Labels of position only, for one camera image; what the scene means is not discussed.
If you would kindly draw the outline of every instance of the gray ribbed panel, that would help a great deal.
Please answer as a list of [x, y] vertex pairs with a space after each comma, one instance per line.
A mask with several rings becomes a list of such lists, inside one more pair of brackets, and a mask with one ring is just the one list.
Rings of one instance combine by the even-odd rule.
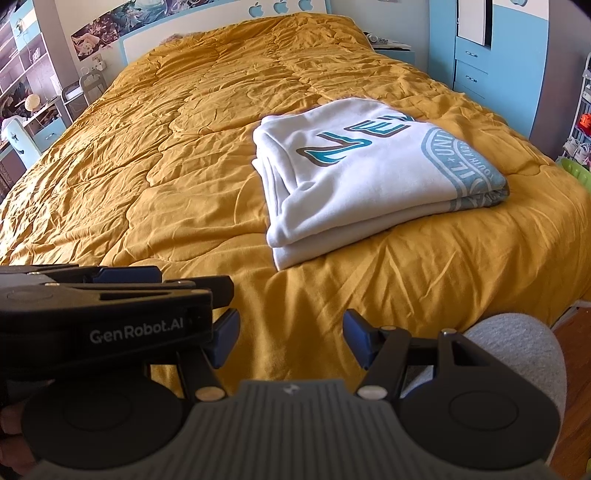
[[389, 405], [340, 381], [244, 382], [235, 397], [199, 404], [179, 435], [136, 465], [75, 472], [42, 463], [26, 480], [557, 480], [542, 462], [470, 472], [420, 450]]

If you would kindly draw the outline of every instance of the gray pants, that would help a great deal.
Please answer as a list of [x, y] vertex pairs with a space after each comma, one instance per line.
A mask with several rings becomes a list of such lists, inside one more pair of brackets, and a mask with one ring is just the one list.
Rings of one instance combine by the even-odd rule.
[[[544, 392], [558, 408], [561, 421], [566, 409], [566, 367], [558, 340], [539, 320], [518, 313], [483, 320], [464, 334], [472, 342], [511, 367]], [[433, 367], [408, 372], [402, 396], [433, 378]]]

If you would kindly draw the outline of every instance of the metal screw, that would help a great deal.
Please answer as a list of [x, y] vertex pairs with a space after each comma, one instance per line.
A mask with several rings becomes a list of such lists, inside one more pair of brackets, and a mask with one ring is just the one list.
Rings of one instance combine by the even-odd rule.
[[226, 392], [219, 387], [203, 387], [195, 392], [195, 396], [199, 401], [214, 402], [224, 398]]
[[364, 400], [383, 400], [388, 396], [388, 390], [379, 385], [365, 385], [357, 390], [357, 395]]

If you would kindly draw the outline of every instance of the green basket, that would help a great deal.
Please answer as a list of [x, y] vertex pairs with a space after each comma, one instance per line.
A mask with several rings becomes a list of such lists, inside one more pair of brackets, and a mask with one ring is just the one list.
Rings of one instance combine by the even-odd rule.
[[591, 172], [589, 170], [566, 157], [560, 157], [556, 163], [575, 177], [591, 193]]

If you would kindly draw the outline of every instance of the round lamp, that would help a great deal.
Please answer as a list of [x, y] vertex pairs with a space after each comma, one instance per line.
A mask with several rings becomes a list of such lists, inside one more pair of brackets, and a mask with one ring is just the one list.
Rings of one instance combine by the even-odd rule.
[[34, 112], [37, 108], [41, 105], [41, 97], [39, 97], [36, 93], [29, 95], [27, 100], [25, 100], [25, 108], [29, 112]]

